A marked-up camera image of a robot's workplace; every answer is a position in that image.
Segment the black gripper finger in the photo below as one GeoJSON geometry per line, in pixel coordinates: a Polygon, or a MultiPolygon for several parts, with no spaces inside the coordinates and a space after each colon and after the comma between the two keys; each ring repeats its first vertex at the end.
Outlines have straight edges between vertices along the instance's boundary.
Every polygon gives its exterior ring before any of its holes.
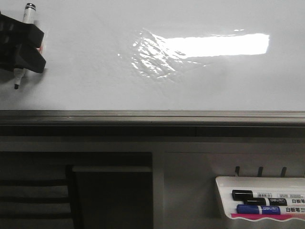
{"type": "Polygon", "coordinates": [[[0,48],[0,68],[6,71],[28,69],[35,73],[43,73],[45,65],[46,60],[35,47],[22,44],[0,48]]]}
{"type": "Polygon", "coordinates": [[[1,46],[15,46],[25,43],[39,48],[43,37],[44,32],[36,25],[23,23],[3,14],[0,15],[1,46]]]}

